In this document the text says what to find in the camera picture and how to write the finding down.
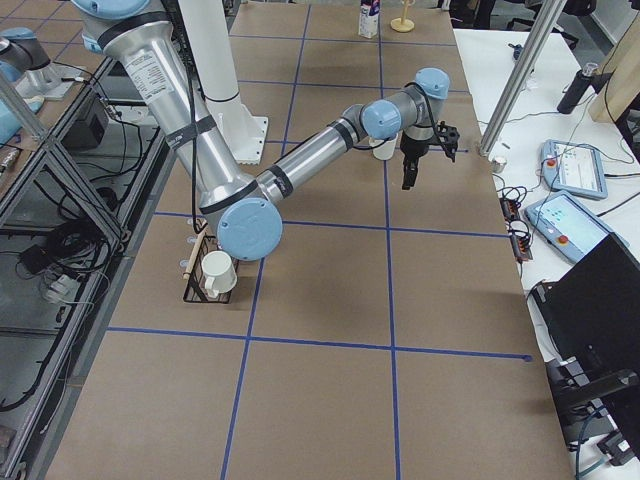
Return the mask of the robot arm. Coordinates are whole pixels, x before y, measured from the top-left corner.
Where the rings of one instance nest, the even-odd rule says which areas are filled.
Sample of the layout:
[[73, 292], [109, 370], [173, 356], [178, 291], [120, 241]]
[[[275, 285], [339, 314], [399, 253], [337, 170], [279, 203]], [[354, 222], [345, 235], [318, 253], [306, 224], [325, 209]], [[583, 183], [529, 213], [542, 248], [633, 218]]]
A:
[[415, 184], [430, 146], [454, 158], [459, 134], [438, 121], [450, 78], [423, 68], [387, 98], [356, 104], [253, 177], [237, 164], [205, 102], [193, 90], [159, 1], [77, 1], [86, 46], [120, 62], [200, 192], [201, 213], [223, 251], [240, 260], [269, 255], [282, 235], [276, 203], [289, 197], [361, 140], [401, 137], [403, 189]]
[[50, 59], [35, 33], [26, 27], [1, 32], [1, 67], [23, 98], [36, 95], [46, 100], [61, 101], [73, 86], [63, 80], [63, 69]]

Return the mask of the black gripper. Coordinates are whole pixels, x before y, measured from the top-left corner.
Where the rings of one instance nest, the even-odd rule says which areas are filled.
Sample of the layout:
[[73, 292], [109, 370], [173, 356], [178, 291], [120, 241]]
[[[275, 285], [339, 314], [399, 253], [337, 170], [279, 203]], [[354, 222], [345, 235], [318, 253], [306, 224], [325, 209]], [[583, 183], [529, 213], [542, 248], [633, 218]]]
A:
[[416, 183], [419, 160], [431, 146], [439, 146], [452, 162], [456, 159], [459, 132], [444, 121], [435, 126], [414, 125], [402, 132], [403, 181], [401, 188], [411, 190]]

